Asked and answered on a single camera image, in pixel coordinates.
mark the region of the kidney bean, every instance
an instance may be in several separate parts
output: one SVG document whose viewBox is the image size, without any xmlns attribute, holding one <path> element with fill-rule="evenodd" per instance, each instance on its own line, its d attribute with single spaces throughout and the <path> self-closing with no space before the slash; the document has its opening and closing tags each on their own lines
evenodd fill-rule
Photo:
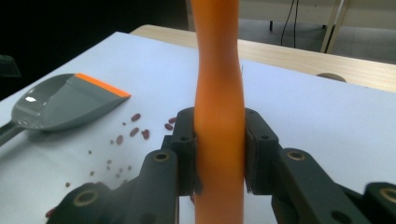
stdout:
<svg viewBox="0 0 396 224">
<path fill-rule="evenodd" d="M 116 140 L 117 145 L 121 145 L 122 140 L 123 140 L 123 136 L 122 136 L 122 135 L 119 135 L 119 136 L 117 137 L 117 140 Z"/>
<path fill-rule="evenodd" d="M 168 121 L 169 121 L 170 124 L 173 124 L 173 123 L 176 122 L 176 119 L 177 119 L 177 118 L 171 118 L 171 119 L 169 119 Z"/>
<path fill-rule="evenodd" d="M 168 124 L 168 123 L 166 123 L 166 124 L 165 124 L 165 129 L 167 129 L 167 130 L 169 130 L 169 131 L 172 131 L 172 130 L 173 130 L 173 126 L 170 125 L 170 124 Z"/>
<path fill-rule="evenodd" d="M 191 202 L 192 203 L 195 203 L 195 197 L 194 197 L 194 195 L 192 194 L 192 195 L 190 195 L 190 200 L 191 200 Z"/>
<path fill-rule="evenodd" d="M 131 132 L 129 133 L 129 136 L 133 137 L 135 134 L 137 134 L 139 132 L 139 128 L 134 128 L 131 130 Z"/>
<path fill-rule="evenodd" d="M 52 217 L 53 212 L 55 212 L 55 209 L 56 209 L 56 207 L 54 207 L 54 208 L 52 208 L 51 210 L 49 210 L 49 211 L 46 213 L 46 218 Z"/>
<path fill-rule="evenodd" d="M 135 122 L 135 121 L 139 120 L 140 117 L 141 117 L 140 114 L 137 113 L 137 114 L 135 114 L 135 115 L 133 115 L 133 116 L 131 117 L 131 121 L 132 121 L 132 122 Z"/>
<path fill-rule="evenodd" d="M 146 129 L 145 131 L 142 131 L 142 135 L 145 140 L 148 140 L 149 139 L 149 130 Z"/>
</svg>

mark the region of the floor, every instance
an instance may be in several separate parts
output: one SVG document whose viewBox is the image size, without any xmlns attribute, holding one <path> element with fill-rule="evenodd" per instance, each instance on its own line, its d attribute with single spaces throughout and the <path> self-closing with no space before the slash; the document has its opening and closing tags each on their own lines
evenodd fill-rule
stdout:
<svg viewBox="0 0 396 224">
<path fill-rule="evenodd" d="M 281 44 L 284 22 L 274 22 L 270 31 L 269 21 L 239 20 L 239 38 L 266 44 Z M 283 36 L 283 46 L 293 48 L 293 22 Z M 319 52 L 326 29 L 321 25 L 296 24 L 295 46 Z M 381 63 L 396 64 L 396 31 L 371 28 L 342 27 L 332 54 Z"/>
</svg>

